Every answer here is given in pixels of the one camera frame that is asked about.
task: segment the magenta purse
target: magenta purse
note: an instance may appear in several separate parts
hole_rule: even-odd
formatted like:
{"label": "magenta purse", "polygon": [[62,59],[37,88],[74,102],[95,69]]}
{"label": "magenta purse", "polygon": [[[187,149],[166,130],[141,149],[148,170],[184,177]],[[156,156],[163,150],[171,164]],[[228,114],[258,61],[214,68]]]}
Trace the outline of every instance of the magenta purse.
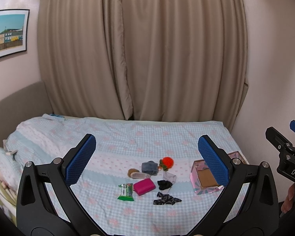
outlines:
{"label": "magenta purse", "polygon": [[155,184],[150,178],[146,178],[144,180],[141,180],[135,184],[133,184],[133,190],[139,195],[143,195],[145,193],[148,193],[149,191],[152,191],[156,188]]}

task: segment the silver bolt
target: silver bolt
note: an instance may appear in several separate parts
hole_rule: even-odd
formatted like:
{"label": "silver bolt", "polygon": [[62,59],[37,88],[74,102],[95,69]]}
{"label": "silver bolt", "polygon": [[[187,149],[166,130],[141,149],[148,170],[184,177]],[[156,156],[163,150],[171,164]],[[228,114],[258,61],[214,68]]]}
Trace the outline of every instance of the silver bolt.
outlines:
{"label": "silver bolt", "polygon": [[31,167],[31,165],[32,165],[31,161],[28,161],[27,163],[25,163],[25,167]]}
{"label": "silver bolt", "polygon": [[264,161],[264,162],[262,163],[262,166],[264,166],[265,168],[268,168],[268,167],[269,167],[269,163],[267,163],[266,161]]}
{"label": "silver bolt", "polygon": [[54,160],[53,160],[53,163],[54,164],[59,164],[61,162],[61,158],[55,158]]}
{"label": "silver bolt", "polygon": [[236,165],[238,165],[238,164],[241,163],[241,160],[238,159],[238,158],[235,158],[235,159],[233,159],[233,163],[236,164]]}

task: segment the green package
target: green package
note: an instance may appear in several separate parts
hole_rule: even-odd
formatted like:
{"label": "green package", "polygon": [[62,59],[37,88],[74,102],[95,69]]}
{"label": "green package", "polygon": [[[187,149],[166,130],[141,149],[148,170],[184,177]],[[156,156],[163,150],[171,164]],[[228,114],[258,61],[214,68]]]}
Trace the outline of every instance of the green package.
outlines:
{"label": "green package", "polygon": [[134,198],[132,197],[133,184],[121,184],[119,187],[121,187],[121,194],[118,199],[134,201]]}

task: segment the bed sheet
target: bed sheet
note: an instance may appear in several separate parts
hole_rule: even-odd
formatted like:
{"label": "bed sheet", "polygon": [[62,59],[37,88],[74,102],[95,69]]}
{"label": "bed sheet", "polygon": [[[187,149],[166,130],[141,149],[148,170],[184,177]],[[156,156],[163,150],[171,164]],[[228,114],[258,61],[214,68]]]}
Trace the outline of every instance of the bed sheet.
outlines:
{"label": "bed sheet", "polygon": [[[8,151],[18,150],[15,160],[0,148],[0,170],[10,186],[17,190],[24,164],[50,163],[63,157],[75,147],[85,134],[96,137],[96,151],[71,189],[85,210],[110,235],[164,236],[187,234],[206,214],[221,191],[196,195],[190,182],[194,160],[202,159],[197,141],[207,134],[227,153],[240,151],[238,145],[221,122],[153,123],[97,118],[65,119],[49,115],[32,118],[18,125],[6,142]],[[180,198],[175,205],[153,205],[158,189],[138,196],[133,202],[120,201],[118,185],[135,183],[127,172],[140,170],[142,162],[158,161],[170,156],[174,166],[169,172],[177,175],[169,194]],[[163,177],[162,171],[152,176],[155,185]],[[51,185],[48,192],[60,217],[67,220]],[[248,185],[241,193],[227,220],[233,218]]]}

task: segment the curtain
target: curtain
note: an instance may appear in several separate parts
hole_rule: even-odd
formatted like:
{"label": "curtain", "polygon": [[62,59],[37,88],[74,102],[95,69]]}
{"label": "curtain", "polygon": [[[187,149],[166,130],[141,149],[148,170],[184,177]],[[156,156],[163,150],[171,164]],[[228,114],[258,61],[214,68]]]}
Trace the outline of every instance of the curtain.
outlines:
{"label": "curtain", "polygon": [[135,120],[234,124],[246,75],[243,0],[122,0]]}
{"label": "curtain", "polygon": [[55,113],[128,119],[121,0],[41,0],[38,54]]}

